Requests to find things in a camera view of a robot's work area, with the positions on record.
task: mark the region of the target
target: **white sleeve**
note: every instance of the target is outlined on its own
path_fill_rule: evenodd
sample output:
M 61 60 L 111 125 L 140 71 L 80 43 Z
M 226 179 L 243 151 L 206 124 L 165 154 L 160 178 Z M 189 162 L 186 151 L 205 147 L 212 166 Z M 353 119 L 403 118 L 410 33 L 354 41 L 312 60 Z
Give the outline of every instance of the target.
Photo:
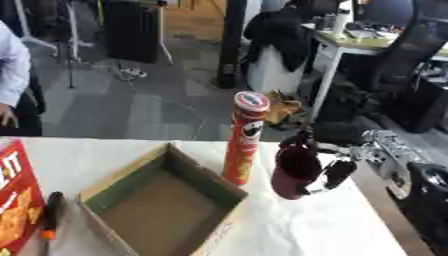
M 28 48 L 0 21 L 0 103 L 15 107 L 30 80 Z

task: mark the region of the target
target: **pringles can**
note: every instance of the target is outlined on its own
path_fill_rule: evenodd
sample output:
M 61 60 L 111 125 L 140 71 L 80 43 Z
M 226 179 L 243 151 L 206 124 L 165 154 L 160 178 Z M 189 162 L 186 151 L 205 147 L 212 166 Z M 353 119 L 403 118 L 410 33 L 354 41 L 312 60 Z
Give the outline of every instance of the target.
M 269 99 L 261 93 L 235 95 L 232 135 L 227 145 L 223 175 L 236 185 L 244 185 L 249 179 L 269 105 Z

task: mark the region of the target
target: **white tablecloth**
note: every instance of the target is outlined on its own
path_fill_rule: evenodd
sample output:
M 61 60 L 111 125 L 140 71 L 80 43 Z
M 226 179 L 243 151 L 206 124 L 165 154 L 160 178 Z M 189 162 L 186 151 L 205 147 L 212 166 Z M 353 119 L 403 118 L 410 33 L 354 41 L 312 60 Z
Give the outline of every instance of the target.
M 135 160 L 162 141 L 25 139 L 24 144 L 44 196 L 77 193 Z M 225 142 L 174 142 L 211 170 L 221 172 Z M 276 143 L 261 143 L 243 213 L 212 256 L 401 256 L 406 255 L 352 180 L 339 188 L 297 201 L 272 190 Z M 321 159 L 331 161 L 328 157 Z M 32 239 L 21 255 L 39 255 Z M 86 227 L 71 204 L 50 255 L 115 255 Z

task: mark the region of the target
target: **person's hand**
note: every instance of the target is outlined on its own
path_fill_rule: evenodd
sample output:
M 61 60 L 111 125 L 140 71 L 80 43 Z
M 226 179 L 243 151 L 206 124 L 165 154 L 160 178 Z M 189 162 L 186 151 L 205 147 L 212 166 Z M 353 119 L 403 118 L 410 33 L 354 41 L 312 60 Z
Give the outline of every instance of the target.
M 17 121 L 12 108 L 9 105 L 3 103 L 0 103 L 0 121 L 3 127 L 7 126 L 11 121 L 15 128 L 19 127 L 19 122 Z

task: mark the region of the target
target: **red mug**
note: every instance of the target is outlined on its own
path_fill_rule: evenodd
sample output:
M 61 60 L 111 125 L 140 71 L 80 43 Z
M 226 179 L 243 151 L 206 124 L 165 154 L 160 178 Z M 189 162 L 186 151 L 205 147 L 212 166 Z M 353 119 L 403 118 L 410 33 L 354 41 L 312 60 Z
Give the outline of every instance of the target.
M 271 180 L 272 188 L 279 196 L 289 200 L 309 195 L 306 187 L 322 173 L 317 155 L 301 144 L 280 149 L 276 163 Z

